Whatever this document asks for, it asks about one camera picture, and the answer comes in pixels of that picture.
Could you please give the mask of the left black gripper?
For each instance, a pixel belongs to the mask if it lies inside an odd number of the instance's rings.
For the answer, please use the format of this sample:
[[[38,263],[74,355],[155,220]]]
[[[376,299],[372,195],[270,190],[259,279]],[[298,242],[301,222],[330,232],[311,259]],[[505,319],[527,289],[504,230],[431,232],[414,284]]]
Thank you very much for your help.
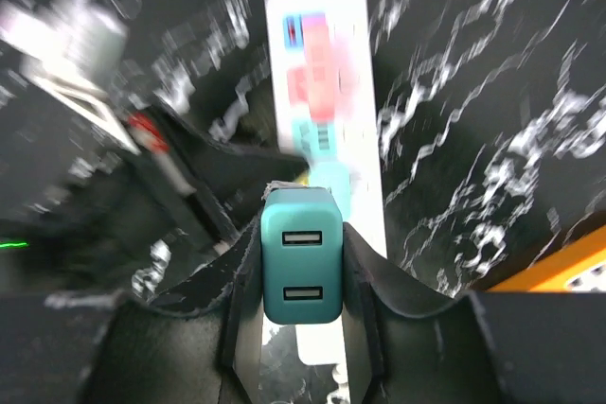
[[[40,189],[29,195],[45,212],[28,222],[28,280],[181,281],[218,257],[215,243],[232,243],[267,184],[309,169],[301,156],[143,117],[169,151],[134,155],[105,142],[78,150],[68,142],[78,129],[58,124],[31,146],[27,179]]]

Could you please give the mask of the white multicolour power strip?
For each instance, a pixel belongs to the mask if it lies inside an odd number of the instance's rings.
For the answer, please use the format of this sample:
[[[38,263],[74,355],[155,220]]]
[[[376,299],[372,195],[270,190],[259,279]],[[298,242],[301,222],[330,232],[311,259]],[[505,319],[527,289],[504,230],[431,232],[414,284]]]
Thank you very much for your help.
[[[265,0],[278,145],[302,155],[310,165],[339,161],[350,173],[351,225],[380,255],[386,252],[378,134],[366,0]],[[320,13],[331,31],[346,41],[359,75],[352,110],[327,123],[315,123],[307,105],[291,105],[287,71],[303,62],[285,48],[283,21],[288,16]],[[309,173],[304,186],[309,185]],[[293,325],[298,356],[307,365],[345,359],[340,316],[326,324]]]

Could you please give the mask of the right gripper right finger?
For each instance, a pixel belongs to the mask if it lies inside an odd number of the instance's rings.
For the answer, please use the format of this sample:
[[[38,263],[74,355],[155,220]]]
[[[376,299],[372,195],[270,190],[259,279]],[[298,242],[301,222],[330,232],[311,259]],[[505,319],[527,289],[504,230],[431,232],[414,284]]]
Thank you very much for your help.
[[[354,403],[601,403],[601,293],[451,299],[344,229],[343,331]]]

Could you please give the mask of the teal usb charger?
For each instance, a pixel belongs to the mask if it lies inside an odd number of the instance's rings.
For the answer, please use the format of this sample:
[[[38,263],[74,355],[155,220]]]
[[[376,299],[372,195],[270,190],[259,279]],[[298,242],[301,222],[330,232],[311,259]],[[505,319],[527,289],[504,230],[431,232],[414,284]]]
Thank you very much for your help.
[[[342,311],[343,219],[327,189],[284,187],[260,216],[263,299],[278,325],[326,324]]]

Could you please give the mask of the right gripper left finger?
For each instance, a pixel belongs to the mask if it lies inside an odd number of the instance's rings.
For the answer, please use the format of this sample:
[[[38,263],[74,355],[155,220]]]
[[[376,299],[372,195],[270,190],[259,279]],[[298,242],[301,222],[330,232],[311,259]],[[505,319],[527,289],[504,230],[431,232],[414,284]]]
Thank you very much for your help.
[[[151,305],[123,303],[83,403],[257,403],[263,325],[259,222]]]

